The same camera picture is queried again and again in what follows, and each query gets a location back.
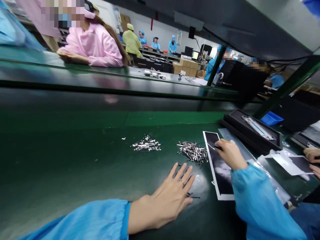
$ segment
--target black tray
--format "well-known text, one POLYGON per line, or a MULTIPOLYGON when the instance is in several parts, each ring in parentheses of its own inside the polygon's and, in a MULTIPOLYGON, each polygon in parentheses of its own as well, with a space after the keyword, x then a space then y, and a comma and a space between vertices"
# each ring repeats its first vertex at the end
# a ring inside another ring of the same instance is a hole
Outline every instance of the black tray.
POLYGON ((268 155, 270 150, 263 149, 260 145, 257 145, 252 139, 246 137, 245 134, 237 130, 236 128, 232 127, 229 123, 225 120, 221 120, 220 123, 225 126, 230 132, 234 133, 239 139, 247 143, 252 149, 254 149, 259 155, 268 155))
POLYGON ((224 116, 224 121, 229 125, 240 131, 246 138, 249 138, 254 145, 259 145, 260 149, 265 149, 270 151, 271 149, 275 151, 282 150, 282 135, 266 124, 260 122, 259 120, 253 118, 257 121, 264 129, 266 129, 276 140, 267 140, 256 133, 242 118, 242 116, 252 117, 249 114, 236 109, 229 114, 224 116))

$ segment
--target cardboard box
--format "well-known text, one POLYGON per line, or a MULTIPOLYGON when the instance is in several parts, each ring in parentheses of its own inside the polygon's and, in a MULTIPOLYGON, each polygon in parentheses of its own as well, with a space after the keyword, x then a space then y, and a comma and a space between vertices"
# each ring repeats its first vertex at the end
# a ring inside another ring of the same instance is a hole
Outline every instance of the cardboard box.
POLYGON ((120 14, 120 18, 121 18, 121 27, 122 27, 123 31, 125 32, 128 30, 127 24, 131 23, 130 17, 123 15, 123 14, 120 14))
POLYGON ((197 69, 198 66, 199 66, 198 63, 196 63, 196 62, 194 62, 194 61, 190 61, 190 68, 192 68, 192 69, 197 69))
POLYGON ((186 76, 189 76, 190 68, 182 67, 182 71, 185 71, 186 72, 186 76))
POLYGON ((195 77, 197 74, 197 70, 194 68, 190 68, 189 77, 195 77))
POLYGON ((180 63, 176 63, 176 62, 173 62, 172 63, 172 70, 173 72, 177 72, 177 71, 181 71, 182 70, 182 65, 180 63))
POLYGON ((190 68, 190 66, 191 66, 191 61, 188 60, 188 59, 180 58, 180 64, 181 64, 183 67, 190 68))

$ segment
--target black plastic tray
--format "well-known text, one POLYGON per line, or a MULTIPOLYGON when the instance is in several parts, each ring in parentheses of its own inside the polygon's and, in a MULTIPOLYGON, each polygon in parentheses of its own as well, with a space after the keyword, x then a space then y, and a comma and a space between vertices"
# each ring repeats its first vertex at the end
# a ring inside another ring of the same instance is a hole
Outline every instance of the black plastic tray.
POLYGON ((267 140, 261 137, 258 133, 256 133, 242 118, 242 116, 250 116, 249 114, 241 111, 240 109, 236 109, 229 114, 224 116, 224 121, 231 125, 233 128, 238 130, 245 136, 247 139, 250 139, 253 145, 257 145, 258 147, 252 146, 253 148, 264 149, 269 151, 271 149, 275 151, 282 150, 282 135, 281 133, 277 132, 276 130, 272 129, 271 127, 265 125, 264 123, 260 122, 259 120, 253 118, 257 121, 263 128, 265 128, 276 140, 267 140))

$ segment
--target white wall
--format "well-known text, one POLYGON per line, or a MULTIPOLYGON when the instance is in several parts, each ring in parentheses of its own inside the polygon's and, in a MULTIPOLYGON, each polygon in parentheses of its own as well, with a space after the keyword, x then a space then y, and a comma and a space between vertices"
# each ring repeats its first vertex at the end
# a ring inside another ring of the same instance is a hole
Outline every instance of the white wall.
MULTIPOLYGON (((132 12, 122 7, 118 7, 118 6, 115 6, 115 7, 119 8, 120 14, 124 14, 130 17, 131 24, 134 27, 134 33, 137 36, 139 35, 139 31, 144 31, 145 33, 144 37, 147 39, 147 43, 149 46, 151 46, 152 44, 153 37, 156 36, 159 38, 158 43, 161 46, 161 50, 169 50, 169 41, 171 41, 172 35, 175 35, 177 37, 177 34, 178 34, 177 28, 174 28, 164 23, 153 20, 153 29, 151 31, 151 18, 142 16, 140 14, 137 14, 135 12, 132 12)), ((189 35, 188 32, 185 32, 185 31, 182 32, 181 45, 177 46, 177 53, 184 52, 184 49, 186 46, 193 48, 195 51, 200 51, 197 41, 194 39, 188 38, 188 35, 189 35)), ((198 40, 200 47, 204 43, 216 48, 219 46, 217 43, 210 42, 198 36, 195 36, 195 38, 198 40)))

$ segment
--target clear plastic film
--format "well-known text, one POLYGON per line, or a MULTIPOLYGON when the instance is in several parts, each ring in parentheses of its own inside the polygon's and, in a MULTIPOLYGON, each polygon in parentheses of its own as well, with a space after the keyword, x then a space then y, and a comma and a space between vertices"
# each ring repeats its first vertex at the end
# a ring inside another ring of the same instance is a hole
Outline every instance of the clear plastic film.
POLYGON ((243 145, 243 143, 237 138, 233 133, 231 133, 227 128, 219 128, 219 132, 224 139, 227 141, 233 140, 235 144, 239 147, 240 152, 244 159, 247 162, 252 163, 255 167, 264 171, 267 176, 270 178, 271 184, 275 189, 276 195, 278 196, 279 200, 282 204, 285 204, 289 199, 290 195, 281 187, 281 185, 271 176, 271 174, 262 166, 259 162, 260 158, 264 158, 264 156, 260 156, 257 160, 255 157, 250 153, 250 151, 243 145))

